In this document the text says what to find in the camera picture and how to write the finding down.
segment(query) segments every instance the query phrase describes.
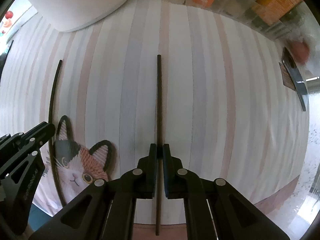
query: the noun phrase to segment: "screw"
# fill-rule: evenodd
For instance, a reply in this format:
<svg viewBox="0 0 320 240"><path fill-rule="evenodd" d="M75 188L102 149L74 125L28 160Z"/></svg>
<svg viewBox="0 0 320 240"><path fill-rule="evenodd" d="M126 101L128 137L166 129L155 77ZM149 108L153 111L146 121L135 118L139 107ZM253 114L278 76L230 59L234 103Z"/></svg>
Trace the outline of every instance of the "screw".
<svg viewBox="0 0 320 240"><path fill-rule="evenodd" d="M216 179L216 184L218 186L224 186L226 184L226 181L224 179Z"/></svg>
<svg viewBox="0 0 320 240"><path fill-rule="evenodd" d="M134 170L132 171L132 173L133 173L134 175L141 175L141 174L142 174L142 169L134 169Z"/></svg>
<svg viewBox="0 0 320 240"><path fill-rule="evenodd" d="M97 186L97 187L100 187L104 184L104 180L103 179L97 179L94 184Z"/></svg>
<svg viewBox="0 0 320 240"><path fill-rule="evenodd" d="M179 175L186 175L188 171L186 169L178 169L178 174Z"/></svg>

